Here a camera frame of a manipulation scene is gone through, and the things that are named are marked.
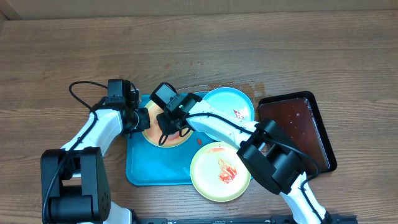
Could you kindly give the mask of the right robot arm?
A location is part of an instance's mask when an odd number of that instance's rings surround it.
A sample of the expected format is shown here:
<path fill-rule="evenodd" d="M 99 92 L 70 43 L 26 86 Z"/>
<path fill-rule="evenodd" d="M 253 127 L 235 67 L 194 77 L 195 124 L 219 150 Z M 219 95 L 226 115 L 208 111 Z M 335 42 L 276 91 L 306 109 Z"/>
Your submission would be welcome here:
<path fill-rule="evenodd" d="M 258 123 L 229 116 L 193 93 L 153 93 L 150 99 L 163 109 L 157 116 L 163 135 L 190 128 L 236 147 L 251 176 L 269 192 L 283 197 L 296 223 L 332 222 L 308 184 L 317 175 L 308 176 L 305 164 L 316 166 L 317 162 L 297 149 L 275 121 Z"/>

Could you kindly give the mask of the light blue plate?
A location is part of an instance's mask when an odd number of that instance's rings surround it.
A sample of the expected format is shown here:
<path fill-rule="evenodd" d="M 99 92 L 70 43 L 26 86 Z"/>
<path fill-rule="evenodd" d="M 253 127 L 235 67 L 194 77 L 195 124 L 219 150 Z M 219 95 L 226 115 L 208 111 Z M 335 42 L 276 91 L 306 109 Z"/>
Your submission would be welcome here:
<path fill-rule="evenodd" d="M 238 147 L 249 139 L 249 134 L 238 128 L 254 131 L 254 106 L 249 97 L 238 89 L 217 88 L 205 95 L 194 112 L 201 116 L 189 122 L 199 132 L 209 134 L 220 141 Z"/>

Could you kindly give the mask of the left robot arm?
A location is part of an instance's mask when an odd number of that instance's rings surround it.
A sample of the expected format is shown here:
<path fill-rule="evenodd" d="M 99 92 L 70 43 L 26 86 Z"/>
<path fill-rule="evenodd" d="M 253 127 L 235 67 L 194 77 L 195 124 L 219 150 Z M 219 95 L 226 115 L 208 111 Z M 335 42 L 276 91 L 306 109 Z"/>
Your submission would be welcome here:
<path fill-rule="evenodd" d="M 124 97 L 104 97 L 79 133 L 40 158 L 44 223 L 139 223 L 112 202 L 103 156 L 115 137 L 149 128 L 147 108 Z"/>

